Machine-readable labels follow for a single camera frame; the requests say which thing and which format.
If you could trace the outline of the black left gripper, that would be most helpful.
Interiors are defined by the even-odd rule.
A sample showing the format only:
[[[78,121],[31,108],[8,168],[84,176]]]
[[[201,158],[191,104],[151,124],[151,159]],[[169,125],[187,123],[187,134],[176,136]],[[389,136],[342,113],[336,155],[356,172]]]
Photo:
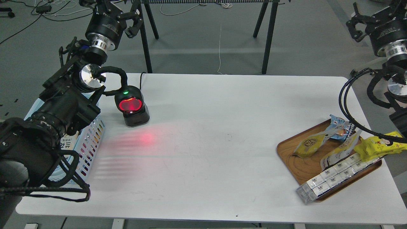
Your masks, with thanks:
[[[123,10],[116,4],[119,0],[93,0],[89,7],[93,15],[86,30],[86,39],[92,47],[102,51],[113,51],[118,48],[127,24],[121,16]],[[132,19],[133,25],[125,29],[128,38],[134,38],[141,26],[143,18],[138,13],[127,13],[125,19]]]

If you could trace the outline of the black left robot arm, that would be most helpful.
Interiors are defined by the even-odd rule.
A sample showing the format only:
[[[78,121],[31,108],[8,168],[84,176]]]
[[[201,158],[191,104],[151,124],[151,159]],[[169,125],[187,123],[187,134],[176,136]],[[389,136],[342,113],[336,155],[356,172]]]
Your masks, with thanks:
[[[93,10],[86,39],[76,37],[61,48],[61,68],[43,83],[39,98],[44,104],[27,119],[9,118],[1,123],[1,198],[9,196],[49,198],[49,192],[85,194],[91,191],[77,167],[80,154],[63,150],[60,141],[89,126],[100,114],[102,95],[114,96],[128,127],[147,123],[148,107],[139,87],[128,84],[126,72],[103,66],[108,51],[118,48],[123,34],[141,31],[147,71],[152,72],[142,18],[142,0],[133,0],[123,12],[113,0],[80,0]]]

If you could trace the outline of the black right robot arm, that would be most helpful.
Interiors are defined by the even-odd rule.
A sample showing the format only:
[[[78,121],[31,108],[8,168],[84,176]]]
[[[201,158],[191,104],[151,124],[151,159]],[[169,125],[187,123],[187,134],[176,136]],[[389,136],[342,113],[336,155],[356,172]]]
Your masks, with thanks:
[[[340,110],[357,128],[393,142],[406,143],[407,121],[406,107],[406,70],[407,70],[407,24],[406,1],[393,0],[390,4],[375,12],[372,16],[359,13],[358,5],[353,3],[355,14],[346,22],[352,39],[360,42],[369,37],[373,52],[378,58],[385,58],[381,69],[364,68],[353,70],[351,78],[340,90]],[[372,75],[366,93],[372,103],[386,109],[393,109],[389,118],[400,133],[400,137],[374,132],[360,124],[350,113],[347,96],[352,84],[364,76]]]

